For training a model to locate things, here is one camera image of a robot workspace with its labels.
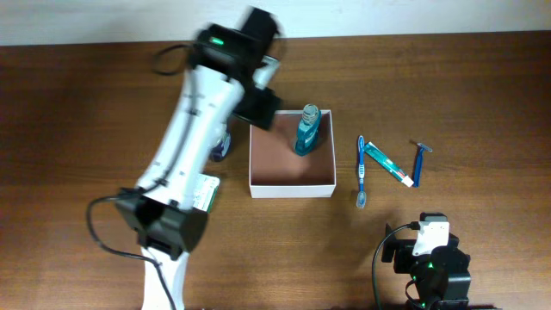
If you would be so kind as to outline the blue white toothbrush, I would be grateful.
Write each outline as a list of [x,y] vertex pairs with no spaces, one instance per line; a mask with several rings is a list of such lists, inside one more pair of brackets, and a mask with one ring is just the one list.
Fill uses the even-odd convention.
[[358,148],[358,185],[359,191],[356,198],[356,206],[358,208],[365,208],[367,194],[364,190],[364,177],[365,177],[365,166],[364,166],[364,145],[365,141],[362,135],[358,137],[357,148]]

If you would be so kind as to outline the teal mouthwash bottle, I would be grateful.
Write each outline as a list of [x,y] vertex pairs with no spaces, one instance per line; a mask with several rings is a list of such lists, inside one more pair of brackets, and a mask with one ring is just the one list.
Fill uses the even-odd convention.
[[306,156],[317,143],[321,111],[314,104],[307,104],[302,110],[302,116],[297,128],[294,151],[299,156]]

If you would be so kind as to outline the clear pump soap bottle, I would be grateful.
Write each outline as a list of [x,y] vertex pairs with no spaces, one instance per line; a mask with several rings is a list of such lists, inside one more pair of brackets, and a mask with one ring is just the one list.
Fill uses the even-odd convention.
[[216,145],[212,148],[209,159],[213,162],[220,162],[222,161],[227,153],[229,152],[230,145],[231,145],[232,137],[229,132],[225,132]]

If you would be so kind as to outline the blue disposable razor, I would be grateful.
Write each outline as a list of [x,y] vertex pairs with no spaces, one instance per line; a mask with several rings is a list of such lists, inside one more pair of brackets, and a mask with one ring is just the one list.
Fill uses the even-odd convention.
[[418,151],[415,158],[414,173],[413,173],[413,187],[417,188],[420,185],[420,179],[422,175],[424,153],[433,152],[433,150],[423,143],[417,143]]

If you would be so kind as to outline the green white soap box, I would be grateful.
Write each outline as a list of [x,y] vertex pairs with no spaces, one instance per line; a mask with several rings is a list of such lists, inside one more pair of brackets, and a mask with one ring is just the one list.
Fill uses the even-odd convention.
[[194,190],[193,207],[202,212],[210,213],[219,186],[219,178],[200,174]]

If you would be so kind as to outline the teal toothpaste tube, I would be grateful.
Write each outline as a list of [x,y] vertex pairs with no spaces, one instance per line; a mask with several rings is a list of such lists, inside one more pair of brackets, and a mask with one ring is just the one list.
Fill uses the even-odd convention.
[[363,150],[406,187],[410,188],[413,185],[413,180],[372,142],[368,142]]

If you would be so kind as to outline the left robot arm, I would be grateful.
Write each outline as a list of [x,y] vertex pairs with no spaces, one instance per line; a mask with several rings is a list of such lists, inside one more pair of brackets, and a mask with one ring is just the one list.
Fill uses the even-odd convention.
[[137,234],[145,262],[144,309],[182,309],[190,252],[208,214],[194,208],[199,175],[231,116],[267,130],[281,100],[268,86],[280,61],[268,51],[280,31],[254,8],[238,28],[211,24],[189,49],[182,91],[150,165],[115,206]]

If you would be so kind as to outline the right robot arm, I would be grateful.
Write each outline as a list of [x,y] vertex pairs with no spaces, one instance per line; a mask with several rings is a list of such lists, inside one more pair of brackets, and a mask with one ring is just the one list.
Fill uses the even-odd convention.
[[406,294],[408,309],[467,308],[471,257],[459,249],[459,239],[449,228],[442,213],[421,213],[418,220],[402,226],[385,226],[374,258],[410,277],[405,289],[414,287],[418,296]]

